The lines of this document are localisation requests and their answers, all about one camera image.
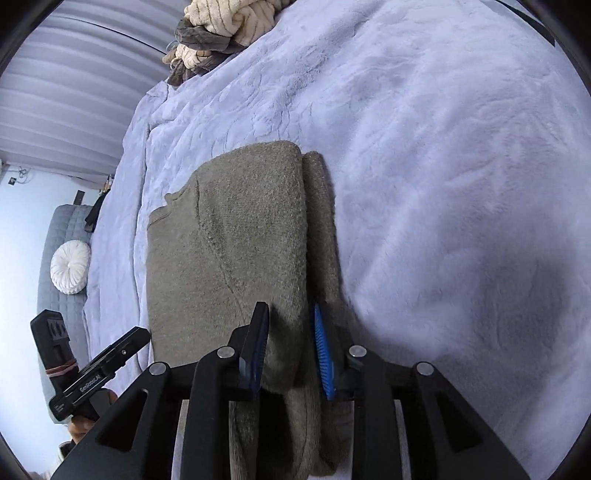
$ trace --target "bed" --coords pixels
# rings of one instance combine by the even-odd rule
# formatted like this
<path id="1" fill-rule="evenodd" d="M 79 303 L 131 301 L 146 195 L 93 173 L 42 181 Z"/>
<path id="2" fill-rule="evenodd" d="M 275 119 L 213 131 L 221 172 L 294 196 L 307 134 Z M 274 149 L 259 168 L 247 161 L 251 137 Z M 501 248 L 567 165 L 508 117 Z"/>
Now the bed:
<path id="1" fill-rule="evenodd" d="M 291 140 L 329 169 L 357 341 L 433 362 L 545 480 L 591 411 L 590 121 L 560 46 L 497 2 L 298 0 L 137 106 L 92 242 L 89 356 L 150 325 L 146 230 L 164 195 L 221 153 Z"/>

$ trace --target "black camera device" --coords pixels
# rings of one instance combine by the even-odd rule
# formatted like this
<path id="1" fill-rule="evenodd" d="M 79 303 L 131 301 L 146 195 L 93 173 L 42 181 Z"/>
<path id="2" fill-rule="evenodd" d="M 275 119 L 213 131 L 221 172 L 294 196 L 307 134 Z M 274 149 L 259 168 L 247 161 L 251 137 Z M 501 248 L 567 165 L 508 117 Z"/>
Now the black camera device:
<path id="1" fill-rule="evenodd" d="M 105 384 L 150 341 L 150 332 L 134 327 L 95 359 L 80 369 L 70 348 L 70 338 L 61 313 L 43 310 L 31 322 L 31 331 L 47 376 L 56 390 L 49 401 L 53 416 L 62 421 L 70 415 L 91 420 L 109 407 Z"/>

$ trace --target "gray blanket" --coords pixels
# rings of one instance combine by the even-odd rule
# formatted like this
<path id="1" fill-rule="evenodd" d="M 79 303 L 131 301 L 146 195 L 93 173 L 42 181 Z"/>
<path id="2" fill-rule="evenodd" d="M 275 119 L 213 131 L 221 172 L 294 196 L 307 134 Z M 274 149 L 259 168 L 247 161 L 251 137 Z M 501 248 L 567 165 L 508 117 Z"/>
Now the gray blanket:
<path id="1" fill-rule="evenodd" d="M 259 405 L 230 409 L 232 478 L 306 479 L 335 471 L 310 310 L 337 321 L 332 199 L 318 153 L 289 142 L 240 148 L 204 164 L 166 196 L 148 227 L 147 298 L 154 358 L 199 360 L 271 305 Z"/>

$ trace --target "quilted cushion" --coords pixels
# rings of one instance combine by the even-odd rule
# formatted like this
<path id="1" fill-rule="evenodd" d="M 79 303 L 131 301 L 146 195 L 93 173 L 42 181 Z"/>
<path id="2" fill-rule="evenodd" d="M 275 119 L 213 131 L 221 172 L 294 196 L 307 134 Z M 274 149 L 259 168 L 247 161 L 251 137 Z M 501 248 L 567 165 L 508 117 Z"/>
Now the quilted cushion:
<path id="1" fill-rule="evenodd" d="M 56 250 L 51 259 L 51 281 L 66 295 L 81 292 L 88 281 L 90 247 L 81 240 L 70 240 Z"/>

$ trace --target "metal bolt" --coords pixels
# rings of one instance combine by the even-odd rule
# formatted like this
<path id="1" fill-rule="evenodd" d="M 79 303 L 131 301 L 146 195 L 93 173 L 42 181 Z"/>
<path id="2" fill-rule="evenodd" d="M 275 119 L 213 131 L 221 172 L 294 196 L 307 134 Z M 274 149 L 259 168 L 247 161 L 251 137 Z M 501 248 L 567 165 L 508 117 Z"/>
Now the metal bolt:
<path id="1" fill-rule="evenodd" d="M 428 377 L 429 375 L 433 375 L 434 371 L 435 371 L 435 369 L 428 362 L 421 362 L 417 365 L 417 372 L 419 372 L 424 377 Z"/>
<path id="2" fill-rule="evenodd" d="M 234 356 L 234 349 L 231 346 L 223 346 L 217 351 L 219 358 L 231 358 Z"/>
<path id="3" fill-rule="evenodd" d="M 158 362 L 150 365 L 150 373 L 152 375 L 162 375 L 164 372 L 166 372 L 166 364 Z"/>
<path id="4" fill-rule="evenodd" d="M 368 351 L 361 345 L 353 345 L 349 349 L 349 354 L 354 358 L 363 358 L 368 354 Z"/>

